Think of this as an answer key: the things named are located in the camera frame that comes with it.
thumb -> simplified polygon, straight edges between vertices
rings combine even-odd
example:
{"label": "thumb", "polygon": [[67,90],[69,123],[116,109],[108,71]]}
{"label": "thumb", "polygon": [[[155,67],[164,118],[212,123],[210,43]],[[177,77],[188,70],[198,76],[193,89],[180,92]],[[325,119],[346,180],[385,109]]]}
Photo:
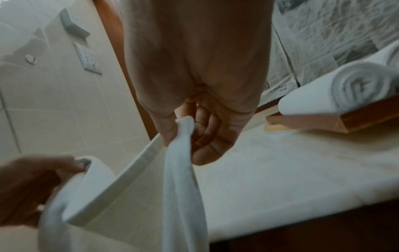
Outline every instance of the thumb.
{"label": "thumb", "polygon": [[176,115],[174,112],[167,116],[151,115],[155,128],[162,137],[163,144],[168,146],[177,135]]}

